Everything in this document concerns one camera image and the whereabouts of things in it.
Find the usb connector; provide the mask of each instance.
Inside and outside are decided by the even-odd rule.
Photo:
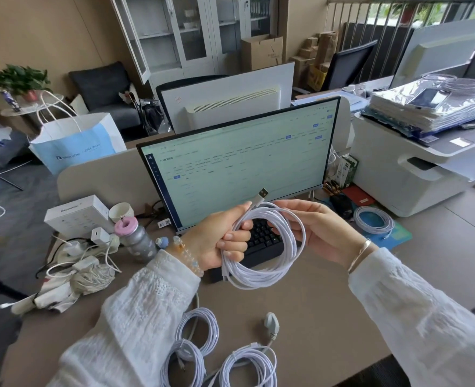
[[[264,202],[264,199],[267,197],[268,194],[268,190],[266,189],[262,189],[261,191],[259,191],[259,194],[252,198],[252,205],[248,210],[252,210],[253,208],[256,208],[261,205],[261,203]]]

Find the pink bottle cap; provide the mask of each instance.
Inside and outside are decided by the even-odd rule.
[[[117,236],[127,236],[132,234],[138,225],[139,222],[135,217],[123,217],[114,226],[114,232]]]

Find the monitor screen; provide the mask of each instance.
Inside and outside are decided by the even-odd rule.
[[[252,199],[318,188],[339,97],[138,145],[177,231]]]

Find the power strip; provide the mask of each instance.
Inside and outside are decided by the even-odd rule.
[[[115,234],[111,234],[110,235],[110,248],[108,250],[108,253],[109,254],[114,254],[115,252],[117,252],[117,250],[119,249],[119,237]],[[99,253],[105,253],[106,251],[106,246],[91,246],[91,248],[89,248],[87,250],[86,253],[83,254],[83,259],[85,259],[86,257],[90,256],[90,255],[96,255],[96,254],[99,254]],[[65,251],[59,251],[57,253],[57,256],[56,256],[56,263],[63,263],[63,262],[76,262],[78,260],[80,260],[82,258],[82,255],[78,255],[78,256],[71,256],[69,254],[67,254]]]

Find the cabinet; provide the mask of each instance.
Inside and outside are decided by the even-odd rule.
[[[141,82],[240,71],[241,38],[272,31],[276,0],[112,0]]]

